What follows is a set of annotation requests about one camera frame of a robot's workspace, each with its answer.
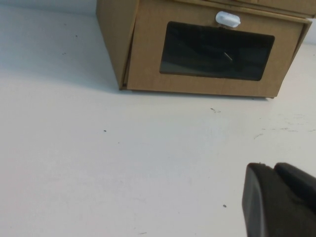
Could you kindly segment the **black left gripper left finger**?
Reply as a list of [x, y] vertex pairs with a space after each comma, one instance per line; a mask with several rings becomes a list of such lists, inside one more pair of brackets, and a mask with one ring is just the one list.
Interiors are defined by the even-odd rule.
[[291, 237], [296, 195], [270, 167], [246, 167], [242, 209], [248, 237]]

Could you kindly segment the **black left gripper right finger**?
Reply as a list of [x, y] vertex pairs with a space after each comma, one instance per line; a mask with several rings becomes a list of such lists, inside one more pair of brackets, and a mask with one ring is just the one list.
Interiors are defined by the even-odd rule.
[[316, 178], [288, 163], [274, 166], [275, 237], [316, 235]]

